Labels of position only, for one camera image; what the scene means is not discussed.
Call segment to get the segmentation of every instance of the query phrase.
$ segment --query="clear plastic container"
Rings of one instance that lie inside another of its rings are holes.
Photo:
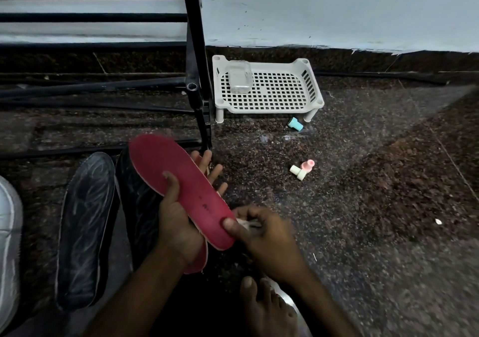
[[[253,73],[248,61],[230,61],[228,78],[231,92],[248,93],[253,86]]]

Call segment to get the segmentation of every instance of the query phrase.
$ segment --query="white sneaker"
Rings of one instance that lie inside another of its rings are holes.
[[[23,210],[15,188],[0,176],[0,334],[17,312]]]

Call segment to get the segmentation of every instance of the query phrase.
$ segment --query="bare foot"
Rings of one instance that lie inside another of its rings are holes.
[[[267,282],[261,282],[262,298],[259,302],[256,301],[258,286],[252,277],[243,278],[239,294],[250,336],[298,336],[296,311],[272,291]]]

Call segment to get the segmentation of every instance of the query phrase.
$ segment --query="pink plastic cap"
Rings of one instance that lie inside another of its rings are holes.
[[[314,167],[314,161],[312,159],[308,159],[307,162],[303,162],[301,165],[301,169],[304,169],[306,172],[311,172]]]

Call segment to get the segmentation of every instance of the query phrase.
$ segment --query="white wall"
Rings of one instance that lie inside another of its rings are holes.
[[[185,12],[182,0],[0,1],[0,12]],[[203,0],[207,44],[479,52],[479,0]],[[0,23],[3,42],[184,40],[182,23]]]

